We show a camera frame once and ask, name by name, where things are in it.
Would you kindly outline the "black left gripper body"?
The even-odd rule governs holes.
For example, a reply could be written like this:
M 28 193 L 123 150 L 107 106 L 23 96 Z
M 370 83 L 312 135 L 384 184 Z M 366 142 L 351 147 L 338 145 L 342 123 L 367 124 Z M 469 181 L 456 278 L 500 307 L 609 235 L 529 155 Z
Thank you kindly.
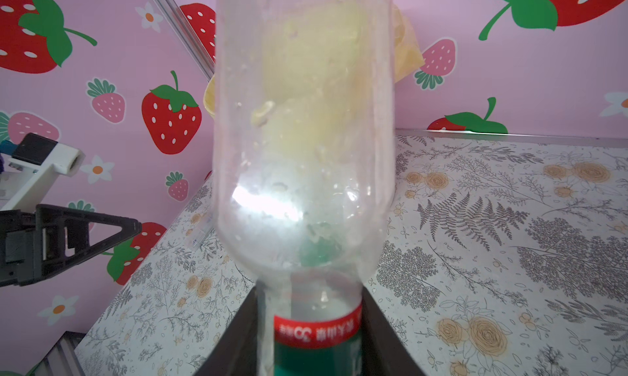
M 1 286 L 47 280 L 45 256 L 44 211 L 1 211 Z

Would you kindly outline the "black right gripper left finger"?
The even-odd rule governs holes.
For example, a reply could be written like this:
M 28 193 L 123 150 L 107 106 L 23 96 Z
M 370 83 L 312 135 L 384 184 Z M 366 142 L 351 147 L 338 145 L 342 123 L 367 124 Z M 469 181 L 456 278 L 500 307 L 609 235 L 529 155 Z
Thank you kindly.
M 253 287 L 194 376 L 258 374 L 258 294 Z

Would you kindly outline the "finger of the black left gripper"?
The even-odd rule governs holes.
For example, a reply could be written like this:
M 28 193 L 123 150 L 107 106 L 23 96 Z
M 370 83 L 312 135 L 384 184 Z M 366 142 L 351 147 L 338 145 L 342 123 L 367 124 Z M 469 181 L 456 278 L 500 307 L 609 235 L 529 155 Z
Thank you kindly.
M 52 278 L 130 240 L 142 231 L 134 218 L 39 204 L 35 210 L 35 276 Z

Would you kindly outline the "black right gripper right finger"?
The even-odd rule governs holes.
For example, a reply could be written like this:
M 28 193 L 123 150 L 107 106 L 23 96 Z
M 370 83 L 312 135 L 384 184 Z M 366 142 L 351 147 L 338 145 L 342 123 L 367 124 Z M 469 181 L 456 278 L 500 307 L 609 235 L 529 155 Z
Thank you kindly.
M 363 375 L 425 376 L 366 287 L 362 288 L 361 345 Z

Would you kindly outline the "clear bottle orange flower label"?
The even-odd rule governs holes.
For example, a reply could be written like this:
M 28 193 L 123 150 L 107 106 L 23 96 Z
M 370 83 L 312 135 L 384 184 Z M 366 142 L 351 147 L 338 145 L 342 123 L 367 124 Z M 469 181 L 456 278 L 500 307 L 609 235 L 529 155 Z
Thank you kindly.
M 217 0 L 214 224 L 259 375 L 360 375 L 395 189 L 392 0 Z

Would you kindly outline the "yellow bin liner bag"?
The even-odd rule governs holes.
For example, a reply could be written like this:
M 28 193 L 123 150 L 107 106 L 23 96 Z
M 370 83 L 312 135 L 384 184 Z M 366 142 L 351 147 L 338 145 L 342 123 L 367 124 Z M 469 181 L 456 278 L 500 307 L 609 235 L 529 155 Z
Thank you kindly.
M 411 75 L 425 65 L 415 30 L 410 20 L 397 6 L 392 7 L 394 37 L 394 82 Z

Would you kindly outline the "left aluminium corner post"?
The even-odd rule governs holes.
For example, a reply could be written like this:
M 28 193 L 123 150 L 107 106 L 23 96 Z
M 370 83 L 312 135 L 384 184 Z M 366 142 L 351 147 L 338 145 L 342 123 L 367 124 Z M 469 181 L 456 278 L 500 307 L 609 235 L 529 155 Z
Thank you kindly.
M 204 48 L 201 39 L 189 24 L 189 19 L 181 11 L 175 0 L 153 0 L 159 10 L 161 10 L 173 28 L 176 35 L 186 47 L 187 51 L 201 69 L 207 81 L 211 81 L 214 76 L 215 63 L 211 59 L 209 52 Z

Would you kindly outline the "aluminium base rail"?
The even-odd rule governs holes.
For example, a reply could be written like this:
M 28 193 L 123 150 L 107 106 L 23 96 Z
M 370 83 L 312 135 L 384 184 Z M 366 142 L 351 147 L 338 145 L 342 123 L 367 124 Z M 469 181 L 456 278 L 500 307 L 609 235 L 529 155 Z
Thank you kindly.
M 28 373 L 29 376 L 85 376 L 75 349 L 86 336 L 85 333 L 66 331 L 53 345 L 46 356 Z

